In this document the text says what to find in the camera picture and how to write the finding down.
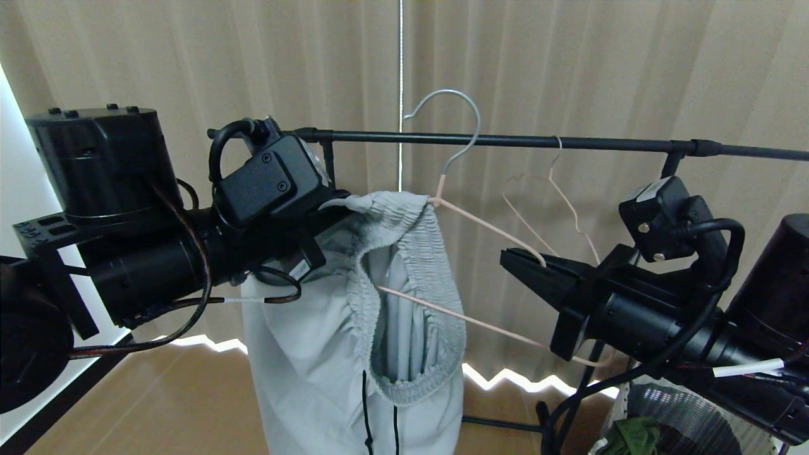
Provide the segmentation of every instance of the clothes hanger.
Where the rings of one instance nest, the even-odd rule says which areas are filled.
[[[587,235],[586,232],[582,231],[578,227],[578,213],[576,212],[576,209],[573,207],[573,204],[570,203],[570,200],[568,200],[567,196],[565,196],[565,194],[562,193],[562,191],[559,188],[559,185],[557,185],[556,181],[553,180],[553,166],[556,165],[557,160],[559,160],[559,157],[561,156],[561,151],[563,149],[561,139],[559,138],[559,136],[554,136],[554,138],[556,138],[557,141],[559,142],[559,151],[557,152],[556,157],[553,158],[553,161],[551,161],[551,167],[548,170],[548,176],[545,177],[545,176],[537,176],[535,174],[519,174],[518,176],[509,177],[508,180],[506,180],[506,183],[503,185],[503,192],[502,192],[503,200],[506,201],[506,204],[508,204],[508,207],[510,207],[513,210],[513,212],[515,213],[515,215],[517,215],[517,218],[519,218],[519,220],[521,222],[523,222],[523,225],[526,228],[528,228],[528,230],[531,231],[531,233],[540,242],[542,242],[542,244],[545,246],[545,248],[547,248],[548,251],[553,253],[554,256],[559,256],[559,254],[556,251],[553,251],[553,248],[551,248],[551,246],[548,245],[545,242],[545,240],[531,227],[531,225],[528,224],[528,221],[526,221],[525,218],[523,218],[523,216],[517,211],[517,209],[514,207],[514,205],[511,204],[511,201],[509,201],[508,197],[506,196],[506,187],[508,187],[508,184],[510,182],[512,182],[512,181],[520,181],[520,180],[523,179],[523,177],[535,178],[535,179],[538,179],[538,180],[549,181],[550,184],[553,186],[553,188],[557,191],[557,193],[559,193],[562,200],[565,201],[565,204],[567,204],[567,207],[570,209],[570,211],[573,212],[573,222],[574,222],[574,226],[576,228],[576,232],[580,236],[583,236],[587,240],[587,243],[590,245],[590,251],[593,252],[593,256],[595,257],[595,264],[598,265],[598,264],[601,263],[601,258],[599,257],[598,251],[595,250],[595,246],[593,245],[593,240],[590,238],[590,236]]]
[[[524,249],[526,249],[529,253],[533,254],[537,258],[537,260],[539,261],[539,263],[542,266],[546,266],[545,265],[545,259],[542,258],[542,255],[539,254],[530,245],[526,244],[525,242],[521,241],[520,239],[517,239],[516,237],[512,236],[511,234],[509,234],[507,232],[504,232],[502,229],[500,229],[498,227],[495,227],[494,225],[492,225],[490,223],[487,223],[483,219],[480,219],[480,218],[476,217],[475,215],[472,215],[472,214],[468,213],[467,211],[455,206],[454,204],[451,204],[451,203],[447,202],[445,199],[442,198],[442,191],[443,191],[444,182],[447,179],[447,173],[449,172],[449,168],[452,165],[452,162],[455,161],[456,159],[460,158],[460,156],[462,156],[464,153],[469,151],[469,149],[471,149],[475,145],[475,141],[477,140],[477,138],[478,138],[478,136],[480,135],[480,132],[481,132],[481,112],[480,112],[480,110],[478,110],[477,105],[475,105],[475,102],[472,101],[472,99],[469,98],[469,96],[467,96],[465,93],[463,93],[461,91],[454,90],[454,89],[450,89],[450,88],[444,88],[444,89],[441,89],[441,90],[437,90],[437,91],[434,91],[434,92],[430,93],[429,95],[425,96],[424,99],[421,100],[421,102],[416,106],[416,108],[413,110],[412,113],[407,114],[407,115],[405,115],[403,117],[404,120],[410,120],[410,119],[414,118],[416,116],[416,114],[418,114],[419,110],[421,110],[421,107],[424,105],[424,103],[426,103],[428,100],[430,100],[434,96],[440,95],[442,93],[449,93],[449,94],[452,94],[452,95],[460,96],[470,106],[472,106],[472,109],[475,112],[475,117],[476,117],[476,120],[477,120],[477,126],[475,127],[475,134],[472,135],[472,139],[469,141],[469,144],[467,144],[466,147],[461,149],[459,152],[455,153],[452,157],[450,157],[450,159],[447,160],[447,163],[444,165],[444,169],[442,170],[441,176],[438,179],[438,189],[436,189],[435,196],[433,196],[432,198],[429,198],[427,201],[432,203],[433,206],[436,207],[436,208],[438,206],[445,206],[446,208],[461,214],[463,217],[468,218],[468,219],[474,221],[475,223],[478,223],[481,226],[483,226],[485,228],[488,228],[491,231],[496,232],[497,234],[507,238],[508,240],[511,240],[512,242],[514,242],[517,245],[519,245],[519,246],[523,247]],[[548,349],[548,347],[546,345],[544,345],[543,343],[534,341],[534,340],[532,340],[530,338],[526,338],[523,335],[519,335],[519,334],[515,334],[513,332],[509,332],[508,330],[501,329],[501,328],[499,328],[497,326],[487,324],[487,323],[482,322],[482,321],[478,321],[477,319],[471,318],[471,317],[466,316],[464,314],[456,313],[454,311],[451,311],[451,310],[449,310],[447,308],[441,307],[441,306],[439,306],[437,304],[434,304],[432,302],[428,302],[427,300],[418,299],[417,297],[410,296],[408,294],[405,294],[404,292],[396,291],[396,290],[390,289],[388,287],[376,286],[376,288],[379,289],[380,291],[387,292],[388,294],[393,294],[394,296],[399,296],[399,297],[401,297],[403,299],[410,300],[410,301],[412,301],[412,302],[414,302],[416,304],[420,304],[420,305],[426,306],[428,308],[432,308],[435,311],[445,313],[445,314],[448,314],[448,315],[453,316],[453,317],[457,317],[457,318],[459,318],[459,319],[461,319],[463,321],[470,322],[470,323],[475,324],[475,325],[479,325],[479,326],[484,327],[484,328],[486,328],[488,330],[495,331],[495,332],[497,332],[499,334],[506,335],[507,337],[519,340],[521,342],[525,342],[525,343],[531,344],[531,345],[536,346],[536,347],[541,347],[541,348],[544,348],[546,350]],[[579,362],[581,364],[585,364],[585,365],[592,366],[592,367],[603,367],[603,366],[611,364],[614,357],[615,357],[615,351],[613,350],[613,351],[611,351],[610,356],[608,358],[606,358],[605,360],[600,360],[599,362],[593,362],[591,360],[583,359],[583,358],[577,357],[577,356],[574,356],[572,358],[572,360],[574,362]]]

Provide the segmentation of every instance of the clothing rack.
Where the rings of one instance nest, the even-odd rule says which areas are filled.
[[[309,143],[317,143],[323,147],[326,172],[335,182],[334,176],[334,143],[335,142],[381,142],[381,143],[411,143],[411,144],[433,144],[433,145],[467,145],[472,140],[471,134],[434,134],[434,133],[395,133],[381,131],[339,131],[339,130],[318,130],[317,128],[299,128],[292,133]],[[560,142],[564,148],[579,150],[598,151],[644,151],[667,154],[663,163],[661,178],[673,176],[680,165],[680,161],[686,156],[747,156],[767,159],[786,159],[790,161],[809,162],[809,151],[798,151],[768,147],[749,147],[725,145],[720,142],[704,139],[692,139],[690,141],[661,141],[650,139],[615,139],[615,138],[568,138],[557,136],[513,136],[513,135],[491,135],[482,134],[475,141],[476,146],[482,147],[523,147],[523,148],[552,148],[557,149]],[[604,343],[597,341],[590,353],[590,360],[596,361],[604,350]],[[582,375],[577,391],[580,391],[590,383],[595,368],[587,366]],[[564,444],[567,432],[578,411],[576,402],[565,415],[555,442],[557,450]],[[536,403],[536,415],[539,425],[526,423],[508,422],[497,419],[483,419],[470,415],[464,415],[462,422],[488,425],[492,427],[511,428],[526,432],[544,431],[544,422],[547,421],[549,410],[546,403],[539,401]]]

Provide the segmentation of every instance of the black drawstring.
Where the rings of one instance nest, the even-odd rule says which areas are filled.
[[[365,415],[365,433],[368,437],[365,439],[365,446],[368,448],[368,455],[374,455],[374,438],[371,437],[371,424],[368,423],[368,399],[367,399],[367,379],[366,372],[362,370],[362,413]]]
[[[362,371],[362,414],[365,416],[365,446],[368,448],[368,455],[374,455],[374,438],[371,436],[371,423],[368,422],[368,379],[367,372]],[[396,455],[399,455],[399,408],[393,407],[393,435],[396,438]]]
[[[396,437],[396,455],[399,455],[399,408],[393,407],[393,435]]]

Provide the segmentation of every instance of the curtain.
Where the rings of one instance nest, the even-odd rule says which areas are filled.
[[[483,134],[684,139],[763,147],[809,147],[807,2],[406,2],[404,112],[441,87],[477,103]],[[474,129],[460,98],[440,96],[405,122],[407,131]],[[404,188],[434,193],[460,147],[406,146]],[[555,150],[475,147],[455,161],[444,190],[455,203],[547,252],[502,200],[509,176],[547,176]],[[658,178],[654,153],[563,150],[554,180],[578,210],[600,256],[632,241],[617,204]],[[687,158],[678,175],[714,216],[747,229],[743,281],[781,217],[809,210],[809,164]],[[508,194],[564,257],[595,264],[572,214],[546,181],[522,179]],[[549,342],[556,312],[498,264],[507,240],[438,208],[467,314]],[[657,264],[670,270],[688,262]],[[534,381],[581,367],[469,325],[467,360],[483,376],[511,368]],[[587,349],[579,353],[587,355]]]
[[[0,18],[0,62],[23,113],[107,102],[158,109],[175,172],[203,204],[210,203],[206,128],[270,114],[288,130],[398,129],[396,2],[0,2]],[[807,2],[405,2],[402,36],[405,113],[429,92],[454,87],[481,108],[483,133],[809,148]],[[473,126],[471,110],[451,97],[432,100],[404,124],[434,132]],[[404,146],[404,189],[434,193],[457,148]],[[396,144],[339,142],[336,153],[339,186],[396,189]],[[547,174],[556,153],[473,148],[453,165],[444,195],[539,248],[501,192],[514,174]],[[245,157],[241,146],[229,146],[225,172]],[[616,205],[654,180],[663,158],[562,151],[555,180],[601,257],[615,243],[631,244]],[[729,296],[781,217],[809,210],[809,164],[687,158],[678,175],[714,215],[748,230]],[[508,194],[559,254],[595,263],[546,182],[523,179]],[[549,341],[556,313],[498,265],[499,251],[511,245],[448,210],[439,208],[438,218],[466,312]],[[167,333],[187,316],[138,336]],[[233,338],[240,321],[236,307],[211,305],[194,333]],[[555,373],[577,382],[579,367],[468,329],[467,359],[484,376],[508,367],[535,381]]]
[[[2,2],[0,62],[23,115],[106,103],[158,111],[175,174],[210,205],[208,128],[272,115],[286,130],[398,127],[399,11],[389,2]],[[228,144],[223,173],[248,157]],[[338,144],[352,193],[398,184],[395,144]],[[215,296],[237,296],[224,285]],[[240,305],[210,305],[191,334],[240,337]],[[136,330],[168,334],[174,312]]]

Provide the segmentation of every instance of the floor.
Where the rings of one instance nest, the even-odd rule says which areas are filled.
[[[539,398],[555,406],[564,396],[552,388],[524,393],[508,381],[483,391],[467,381],[464,413],[536,423]],[[587,453],[611,404],[601,394],[585,401],[565,454]],[[539,443],[536,433],[464,423],[455,453],[539,453]],[[266,451],[247,356],[197,345],[125,359],[27,455]]]

